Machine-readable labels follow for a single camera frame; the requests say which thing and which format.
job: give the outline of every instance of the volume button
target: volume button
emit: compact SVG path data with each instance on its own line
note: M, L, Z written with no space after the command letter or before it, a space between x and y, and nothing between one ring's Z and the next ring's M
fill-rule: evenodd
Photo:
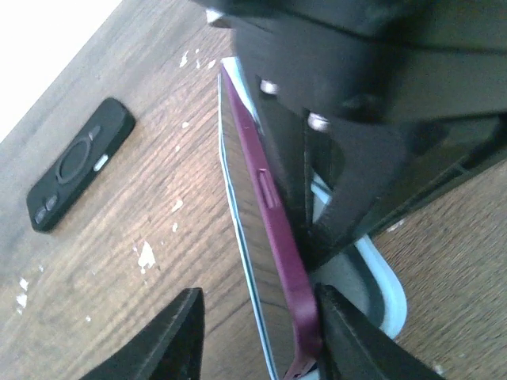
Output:
M276 193L275 184L269 173L265 169L259 169L257 172L259 185L261 186L262 197L266 207L270 210L280 206L280 199Z

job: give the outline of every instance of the phone side button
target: phone side button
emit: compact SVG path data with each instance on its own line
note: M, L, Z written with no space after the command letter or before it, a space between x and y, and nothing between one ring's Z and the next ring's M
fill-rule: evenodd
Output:
M93 171L98 172L100 169L102 169L102 167L108 160L109 156L107 154L102 154L101 157L98 159L98 161L95 162L95 165L93 166Z
M259 179L259 185L261 186L262 198L268 209L272 210L280 206L280 199L276 194L275 184L268 171L265 169L259 169L257 173Z

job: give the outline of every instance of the wood grain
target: wood grain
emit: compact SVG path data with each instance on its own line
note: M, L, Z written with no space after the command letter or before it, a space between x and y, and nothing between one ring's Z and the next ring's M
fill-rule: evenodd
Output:
M194 286L208 310L203 378L265 372L219 166L219 65L207 66L229 44L190 2L125 1L2 143L2 379L78 378ZM107 96L135 130L59 228L34 233L25 194ZM145 241L157 264L142 275L132 248Z
M0 144L2 379L79 378L194 286L202 378L268 378L219 166L218 65L207 68L229 45L190 2L125 0ZM36 234L25 195L107 96L135 130L57 230ZM402 346L450 379L507 377L506 184L498 166L377 239L410 303ZM132 248L145 241L157 264L142 275Z

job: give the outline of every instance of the white paint speck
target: white paint speck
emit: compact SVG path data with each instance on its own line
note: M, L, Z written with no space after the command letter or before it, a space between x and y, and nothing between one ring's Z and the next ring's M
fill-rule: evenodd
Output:
M146 273L145 267L148 267L149 269L155 265L153 249L147 241L144 242L143 251L141 252L139 260L137 260L137 264L141 267L141 273L143 274Z
M444 374L444 368L442 368L442 366L440 364L437 364L436 366L434 366L433 369L440 376Z
M19 286L24 291L27 291L29 289L29 282L26 279L24 279L23 277L21 277L21 279L19 280Z
M183 67L184 65L187 64L188 60L187 60L187 55L189 54L189 51L187 50L183 56L181 57L181 61L180 61L180 67Z
M176 201L176 203L174 204L173 208L171 209L171 212L176 212L182 207L183 207L183 201L181 199L178 199Z
M403 226L403 224L405 224L405 219L402 219L399 222L393 224L391 227L387 229L387 232L396 231L399 227Z
M26 307L26 302L28 301L29 297L25 293L21 293L16 297L16 301L23 309Z

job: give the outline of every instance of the black phone case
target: black phone case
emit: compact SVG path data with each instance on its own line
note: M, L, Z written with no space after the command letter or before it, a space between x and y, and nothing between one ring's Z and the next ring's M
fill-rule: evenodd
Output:
M52 230L130 135L134 116L107 98L26 198L35 231Z

